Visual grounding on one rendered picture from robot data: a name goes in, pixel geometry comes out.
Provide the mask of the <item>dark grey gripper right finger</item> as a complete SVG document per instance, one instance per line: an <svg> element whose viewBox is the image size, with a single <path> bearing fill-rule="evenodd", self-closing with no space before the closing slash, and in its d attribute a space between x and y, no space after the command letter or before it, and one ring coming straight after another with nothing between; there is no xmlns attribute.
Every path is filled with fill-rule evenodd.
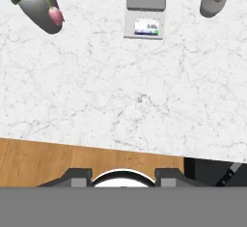
<svg viewBox="0 0 247 227"><path fill-rule="evenodd" d="M189 187L204 184L186 178L177 168L156 168L154 170L157 187Z"/></svg>

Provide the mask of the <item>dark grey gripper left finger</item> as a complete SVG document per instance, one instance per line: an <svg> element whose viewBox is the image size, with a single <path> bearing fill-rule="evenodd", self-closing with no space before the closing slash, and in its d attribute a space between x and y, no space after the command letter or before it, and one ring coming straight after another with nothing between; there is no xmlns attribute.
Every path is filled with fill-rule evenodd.
<svg viewBox="0 0 247 227"><path fill-rule="evenodd" d="M61 178L41 184L41 187L92 187L92 176L91 168L70 168Z"/></svg>

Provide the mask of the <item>wooden cupboard front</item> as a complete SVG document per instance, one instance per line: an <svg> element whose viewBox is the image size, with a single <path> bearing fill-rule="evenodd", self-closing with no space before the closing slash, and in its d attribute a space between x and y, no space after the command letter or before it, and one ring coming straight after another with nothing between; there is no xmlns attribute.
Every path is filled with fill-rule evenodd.
<svg viewBox="0 0 247 227"><path fill-rule="evenodd" d="M164 167L183 172L183 158L0 138L0 186L36 186L60 178L69 168L92 168L93 178L128 168L154 179L154 169Z"/></svg>

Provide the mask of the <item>white plate with black rim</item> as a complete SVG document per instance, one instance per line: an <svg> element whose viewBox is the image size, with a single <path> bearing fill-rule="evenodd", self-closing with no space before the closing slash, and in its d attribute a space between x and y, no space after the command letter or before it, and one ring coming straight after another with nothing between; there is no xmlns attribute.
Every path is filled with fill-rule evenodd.
<svg viewBox="0 0 247 227"><path fill-rule="evenodd" d="M114 169L101 173L92 184L94 187L155 187L155 181L136 170Z"/></svg>

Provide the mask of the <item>dark open drawer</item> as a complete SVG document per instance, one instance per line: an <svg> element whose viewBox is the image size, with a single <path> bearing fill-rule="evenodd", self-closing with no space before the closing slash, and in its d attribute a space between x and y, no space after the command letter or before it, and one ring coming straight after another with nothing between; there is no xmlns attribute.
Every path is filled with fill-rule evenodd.
<svg viewBox="0 0 247 227"><path fill-rule="evenodd" d="M206 185L216 185L232 164L233 162L228 161L186 157L184 159L184 175ZM241 163L241 167L226 186L247 187L247 163Z"/></svg>

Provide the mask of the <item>grey kitchen scale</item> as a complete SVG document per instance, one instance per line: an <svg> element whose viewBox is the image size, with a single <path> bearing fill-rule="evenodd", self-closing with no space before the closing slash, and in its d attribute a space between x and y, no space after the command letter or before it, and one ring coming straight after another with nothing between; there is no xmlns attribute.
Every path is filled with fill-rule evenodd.
<svg viewBox="0 0 247 227"><path fill-rule="evenodd" d="M162 40L166 0L126 0L123 36L129 39Z"/></svg>

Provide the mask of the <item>grey plant pot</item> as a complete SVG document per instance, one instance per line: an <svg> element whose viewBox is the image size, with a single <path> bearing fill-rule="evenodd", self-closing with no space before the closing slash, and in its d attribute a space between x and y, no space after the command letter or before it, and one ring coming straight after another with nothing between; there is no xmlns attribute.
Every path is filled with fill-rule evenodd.
<svg viewBox="0 0 247 227"><path fill-rule="evenodd" d="M57 0L48 0L53 7L58 8ZM20 9L44 32L50 35L61 31L63 25L57 26L49 16L49 5L46 0L21 0Z"/></svg>

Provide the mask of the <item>black-handled knife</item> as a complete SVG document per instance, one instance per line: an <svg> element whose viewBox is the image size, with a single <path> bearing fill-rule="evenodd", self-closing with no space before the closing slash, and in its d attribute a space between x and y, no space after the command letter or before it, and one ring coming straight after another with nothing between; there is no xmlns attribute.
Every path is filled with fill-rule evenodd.
<svg viewBox="0 0 247 227"><path fill-rule="evenodd" d="M236 171L241 167L241 163L234 162L228 169L226 174L216 183L216 186L226 186L233 176L235 175Z"/></svg>

